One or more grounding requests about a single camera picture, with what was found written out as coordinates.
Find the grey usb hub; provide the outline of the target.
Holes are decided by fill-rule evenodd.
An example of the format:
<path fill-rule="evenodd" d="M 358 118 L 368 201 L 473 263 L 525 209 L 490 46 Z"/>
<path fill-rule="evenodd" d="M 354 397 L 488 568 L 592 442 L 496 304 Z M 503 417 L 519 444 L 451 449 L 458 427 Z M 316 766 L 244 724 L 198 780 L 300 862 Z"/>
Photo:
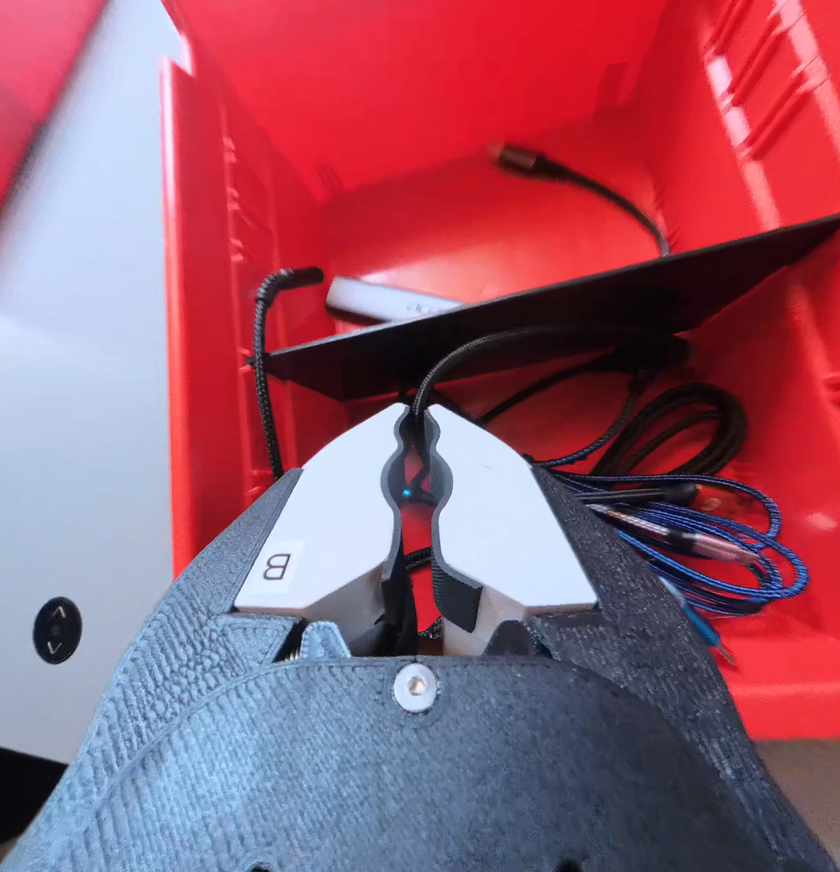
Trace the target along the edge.
<path fill-rule="evenodd" d="M 463 302 L 414 290 L 334 277 L 326 297 L 327 309 L 373 322 L 402 322 L 455 311 Z"/>

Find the black desk control button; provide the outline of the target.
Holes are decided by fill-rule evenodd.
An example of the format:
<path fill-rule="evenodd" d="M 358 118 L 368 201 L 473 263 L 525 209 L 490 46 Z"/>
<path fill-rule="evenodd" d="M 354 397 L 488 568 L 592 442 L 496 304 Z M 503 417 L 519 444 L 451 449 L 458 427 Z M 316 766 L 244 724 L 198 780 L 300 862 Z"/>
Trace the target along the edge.
<path fill-rule="evenodd" d="M 39 609 L 33 624 L 35 653 L 48 665 L 59 665 L 77 651 L 83 635 L 83 618 L 68 597 L 56 596 Z"/>

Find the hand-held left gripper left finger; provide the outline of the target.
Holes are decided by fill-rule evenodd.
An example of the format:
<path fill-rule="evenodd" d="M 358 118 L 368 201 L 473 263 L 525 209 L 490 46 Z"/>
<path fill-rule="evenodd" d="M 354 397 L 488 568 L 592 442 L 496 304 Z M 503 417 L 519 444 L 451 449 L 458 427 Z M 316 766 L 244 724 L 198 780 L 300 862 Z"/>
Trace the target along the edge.
<path fill-rule="evenodd" d="M 396 402 L 305 463 L 248 570 L 236 610 L 333 623 L 357 656 L 415 653 L 399 505 L 409 422 L 409 407 Z"/>

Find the black divider panel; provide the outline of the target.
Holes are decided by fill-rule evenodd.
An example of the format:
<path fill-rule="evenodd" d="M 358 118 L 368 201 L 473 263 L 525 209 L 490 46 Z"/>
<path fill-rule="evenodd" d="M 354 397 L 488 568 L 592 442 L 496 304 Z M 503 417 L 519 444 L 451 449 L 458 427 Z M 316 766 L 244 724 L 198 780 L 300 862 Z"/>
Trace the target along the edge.
<path fill-rule="evenodd" d="M 611 342 L 590 333 L 599 324 L 683 333 L 808 256 L 839 229 L 836 213 L 443 314 L 326 337 L 271 352 L 267 370 L 329 398 L 352 401 L 418 386 L 440 359 L 494 333 L 565 325 L 576 337 L 527 339 L 501 352 L 481 352 L 457 373 L 501 372 L 602 349 Z"/>

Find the red plastic bin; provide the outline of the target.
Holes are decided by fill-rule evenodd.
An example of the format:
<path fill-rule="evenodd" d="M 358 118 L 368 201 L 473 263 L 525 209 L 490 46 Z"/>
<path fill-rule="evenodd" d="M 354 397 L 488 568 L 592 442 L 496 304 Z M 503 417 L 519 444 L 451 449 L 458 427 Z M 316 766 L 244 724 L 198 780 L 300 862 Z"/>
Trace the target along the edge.
<path fill-rule="evenodd" d="M 674 254 L 840 212 L 840 2 L 164 2 L 175 574 L 271 483 L 252 368 L 268 273 L 487 302 L 656 256 L 634 219 L 515 177 L 549 154 Z M 727 473 L 782 510 L 804 594 L 718 621 L 754 738 L 840 738 L 840 230 L 659 377 L 737 395 Z"/>

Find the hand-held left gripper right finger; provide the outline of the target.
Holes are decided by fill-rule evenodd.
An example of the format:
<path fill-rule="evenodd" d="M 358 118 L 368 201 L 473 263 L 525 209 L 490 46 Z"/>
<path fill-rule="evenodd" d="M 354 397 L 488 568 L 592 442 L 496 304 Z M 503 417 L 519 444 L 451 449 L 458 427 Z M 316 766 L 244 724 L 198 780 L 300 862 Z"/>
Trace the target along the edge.
<path fill-rule="evenodd" d="M 528 461 L 441 405 L 425 411 L 425 449 L 444 655 L 482 655 L 502 623 L 597 607 L 598 595 Z"/>

